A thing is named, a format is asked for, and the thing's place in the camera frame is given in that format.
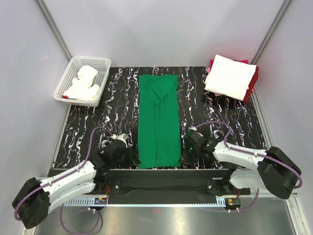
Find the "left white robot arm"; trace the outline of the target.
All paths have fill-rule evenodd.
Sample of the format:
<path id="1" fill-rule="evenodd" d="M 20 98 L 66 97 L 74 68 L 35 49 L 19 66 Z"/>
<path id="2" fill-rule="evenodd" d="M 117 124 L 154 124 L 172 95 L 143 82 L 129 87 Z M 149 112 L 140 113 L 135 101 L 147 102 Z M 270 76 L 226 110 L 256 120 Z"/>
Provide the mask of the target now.
<path id="1" fill-rule="evenodd" d="M 102 193 L 106 187 L 105 175 L 110 169 L 140 163 L 124 141 L 113 140 L 91 153 L 86 161 L 56 176 L 28 179 L 12 202 L 14 217 L 26 229 L 32 229 L 65 202 L 90 192 Z"/>

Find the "green t shirt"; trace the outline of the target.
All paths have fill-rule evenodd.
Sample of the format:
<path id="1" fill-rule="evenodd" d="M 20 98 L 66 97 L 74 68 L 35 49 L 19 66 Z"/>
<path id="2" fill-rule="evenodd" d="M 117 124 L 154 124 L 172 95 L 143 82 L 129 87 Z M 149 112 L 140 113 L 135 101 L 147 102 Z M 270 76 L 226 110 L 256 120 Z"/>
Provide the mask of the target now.
<path id="1" fill-rule="evenodd" d="M 181 158 L 178 77 L 139 77 L 139 169 L 179 166 Z"/>

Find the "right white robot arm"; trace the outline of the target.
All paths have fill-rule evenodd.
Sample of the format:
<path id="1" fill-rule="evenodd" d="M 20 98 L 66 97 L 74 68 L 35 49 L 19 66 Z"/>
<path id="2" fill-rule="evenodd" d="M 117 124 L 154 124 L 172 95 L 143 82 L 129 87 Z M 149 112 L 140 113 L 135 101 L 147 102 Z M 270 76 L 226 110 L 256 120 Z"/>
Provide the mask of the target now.
<path id="1" fill-rule="evenodd" d="M 231 169 L 230 175 L 222 181 L 222 188 L 228 194 L 243 188 L 258 188 L 266 189 L 278 198 L 289 199 L 300 181 L 300 168 L 278 147 L 249 149 L 205 137 L 196 130 L 187 132 L 183 140 L 183 164 L 195 164 L 203 158 L 240 166 Z"/>

